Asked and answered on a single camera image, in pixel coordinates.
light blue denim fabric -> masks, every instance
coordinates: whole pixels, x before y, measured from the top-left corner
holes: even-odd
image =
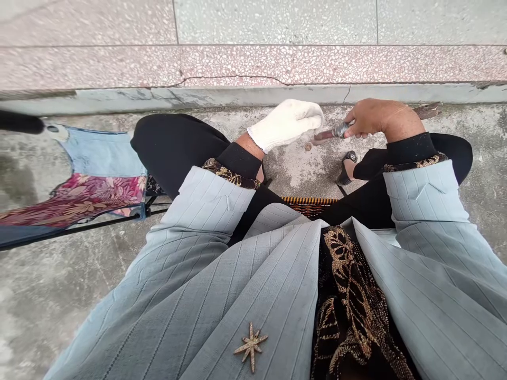
[[[69,139],[60,142],[74,173],[96,177],[138,177],[147,174],[126,132],[101,132],[65,126]]]

black pants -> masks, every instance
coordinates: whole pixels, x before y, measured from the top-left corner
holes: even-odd
[[[453,160],[458,183],[472,167],[472,147],[461,137],[431,134],[437,151]],[[142,118],[136,126],[132,147],[148,172],[172,199],[178,195],[192,166],[201,166],[218,157],[230,142],[205,122],[189,115],[157,114]],[[354,216],[366,227],[394,227],[391,202],[387,195],[382,168],[387,161],[385,149],[371,149],[354,169],[354,177],[369,181],[342,198],[321,214],[321,219],[337,225]],[[259,212],[268,204],[285,203],[278,195],[261,186],[236,227],[230,245],[243,239]]]

white glove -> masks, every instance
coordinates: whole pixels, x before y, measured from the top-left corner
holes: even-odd
[[[322,109],[316,103],[287,99],[247,132],[264,153],[295,141],[301,134],[324,123]]]

light gray pinstripe suit jacket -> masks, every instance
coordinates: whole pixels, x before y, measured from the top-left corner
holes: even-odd
[[[401,248],[354,218],[423,379],[507,379],[507,270],[458,196],[451,161],[385,173]],[[46,379],[307,380],[321,228],[281,204],[226,243],[253,190],[193,167],[125,278],[91,312]],[[256,371],[233,351],[268,334]]]

terrazzo step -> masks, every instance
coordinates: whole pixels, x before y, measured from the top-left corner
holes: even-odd
[[[507,102],[506,46],[160,45],[0,50],[0,106],[40,115],[354,103]]]

